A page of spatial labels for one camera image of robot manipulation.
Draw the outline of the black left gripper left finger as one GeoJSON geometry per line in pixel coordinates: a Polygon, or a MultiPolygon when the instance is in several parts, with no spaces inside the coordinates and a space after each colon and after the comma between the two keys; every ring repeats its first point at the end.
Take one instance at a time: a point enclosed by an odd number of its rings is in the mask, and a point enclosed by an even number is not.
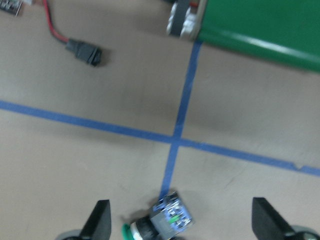
{"type": "Polygon", "coordinates": [[[108,199],[97,201],[82,228],[81,240],[109,240],[112,232],[111,204],[108,199]]]}

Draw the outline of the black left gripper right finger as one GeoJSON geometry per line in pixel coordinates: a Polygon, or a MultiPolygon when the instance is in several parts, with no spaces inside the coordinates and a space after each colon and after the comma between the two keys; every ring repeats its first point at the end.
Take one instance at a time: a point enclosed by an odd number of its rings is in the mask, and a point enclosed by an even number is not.
{"type": "Polygon", "coordinates": [[[293,240],[296,232],[264,197],[252,199],[251,227],[258,240],[293,240]]]}

